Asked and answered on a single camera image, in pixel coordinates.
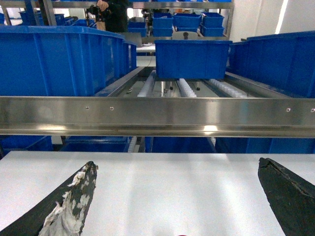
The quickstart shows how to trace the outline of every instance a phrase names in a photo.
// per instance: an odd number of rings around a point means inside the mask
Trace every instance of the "person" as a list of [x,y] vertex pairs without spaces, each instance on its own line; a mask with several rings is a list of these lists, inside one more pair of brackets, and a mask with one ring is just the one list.
[[106,31],[114,33],[127,32],[128,0],[98,0],[96,5],[102,12]]

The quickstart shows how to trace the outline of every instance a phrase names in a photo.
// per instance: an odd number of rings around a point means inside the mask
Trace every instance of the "blue storage crate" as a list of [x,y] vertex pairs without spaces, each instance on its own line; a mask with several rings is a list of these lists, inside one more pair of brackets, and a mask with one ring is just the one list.
[[83,151],[83,152],[127,152],[129,144],[122,143],[70,143],[60,151]]
[[128,143],[130,137],[124,136],[70,136],[64,141],[69,143]]
[[197,32],[198,28],[177,27],[177,31]]
[[174,15],[174,26],[185,28],[198,28],[201,23],[201,15],[177,13]]
[[224,17],[216,12],[202,12],[202,25],[208,28],[222,27]]
[[205,37],[222,37],[224,28],[207,28],[203,25],[200,26],[200,33]]
[[172,28],[173,27],[173,17],[169,13],[154,13],[153,15],[153,29],[160,28]]
[[157,75],[175,79],[223,79],[230,43],[214,40],[156,40]]
[[0,24],[4,24],[4,14],[0,13]]
[[129,22],[128,32],[140,33],[141,37],[147,35],[147,24],[144,22]]
[[248,38],[250,79],[315,98],[315,31]]
[[[29,21],[29,17],[28,17],[27,12],[26,11],[21,11],[19,13],[21,15],[21,19],[23,21],[23,25],[24,26],[29,26],[31,23]],[[43,18],[41,16],[41,12],[38,11],[37,14],[38,14],[39,24],[41,26],[43,26],[44,25],[44,21],[43,21]],[[56,18],[57,26],[63,26],[65,24],[64,14],[55,14],[55,18]]]
[[137,45],[130,41],[124,41],[123,57],[124,75],[137,68]]
[[80,20],[73,22],[73,24],[71,26],[85,26],[85,27],[89,26],[89,27],[92,27],[92,25],[94,25],[94,24],[95,24],[94,20],[89,19],[89,25],[88,25],[87,20],[80,19]]
[[230,45],[229,72],[247,77],[249,47],[248,41]]
[[153,137],[146,139],[146,151],[153,153],[213,153],[207,138]]
[[51,136],[28,136],[16,135],[9,136],[0,141],[4,154],[7,155],[10,151],[52,151],[53,144]]
[[60,151],[127,152],[130,137],[70,137]]
[[64,14],[55,14],[55,18],[56,18],[57,26],[65,25]]
[[[30,23],[27,11],[20,11],[19,13],[21,15],[21,19],[23,21],[23,25],[24,26],[29,26],[31,23]],[[37,11],[37,15],[40,18],[41,17],[41,12]]]
[[153,28],[154,37],[171,37],[173,34],[173,28]]
[[88,27],[2,26],[0,95],[92,96],[120,74],[123,40]]
[[290,138],[216,138],[219,153],[311,154],[315,139]]

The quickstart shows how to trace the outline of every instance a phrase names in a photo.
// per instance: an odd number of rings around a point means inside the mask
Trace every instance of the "white table surface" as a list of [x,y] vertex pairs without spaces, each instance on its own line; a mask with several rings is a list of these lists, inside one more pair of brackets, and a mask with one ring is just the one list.
[[284,236],[258,180],[260,157],[315,183],[315,155],[14,151],[0,161],[0,230],[92,160],[84,236]]

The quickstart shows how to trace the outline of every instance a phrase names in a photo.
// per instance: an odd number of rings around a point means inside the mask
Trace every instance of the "shelving rack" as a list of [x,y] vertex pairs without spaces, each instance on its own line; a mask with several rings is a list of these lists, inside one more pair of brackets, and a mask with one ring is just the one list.
[[[52,8],[88,8],[91,5],[95,5],[95,1],[50,1],[41,0],[45,7],[46,15],[49,16],[53,10]],[[41,1],[32,1],[33,7],[40,7]],[[0,0],[0,6],[3,9],[5,19],[8,25],[11,25],[10,17],[7,12],[9,7],[25,8],[26,4],[24,1],[15,0]],[[134,9],[168,9],[168,8],[199,8],[199,9],[228,9],[229,15],[227,19],[227,29],[224,37],[203,37],[204,40],[228,40],[231,33],[232,18],[234,12],[234,0],[232,2],[130,2],[130,8]],[[154,42],[157,38],[146,37],[143,38],[143,42]],[[169,39],[169,37],[159,37],[158,39]]]

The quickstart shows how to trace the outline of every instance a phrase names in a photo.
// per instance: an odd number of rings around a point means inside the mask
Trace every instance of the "white roller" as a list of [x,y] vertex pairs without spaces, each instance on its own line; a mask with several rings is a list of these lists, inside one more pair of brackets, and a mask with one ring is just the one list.
[[133,136],[131,141],[130,141],[129,147],[128,147],[128,153],[132,153],[133,152],[134,147],[136,146],[136,142],[137,142],[137,137]]
[[141,91],[138,94],[138,97],[148,97],[151,95],[152,90],[154,88],[155,84],[155,76],[156,76],[156,71],[153,70],[147,80],[145,81]]
[[178,86],[184,97],[197,97],[185,79],[179,79]]
[[237,91],[236,89],[234,89],[232,86],[224,84],[218,80],[215,79],[211,79],[210,83],[212,85],[214,85],[215,87],[221,89],[222,91],[224,91],[225,93],[227,93],[228,95],[230,95],[231,97],[235,97],[235,98],[245,98],[247,97],[246,95],[240,93],[239,91]]

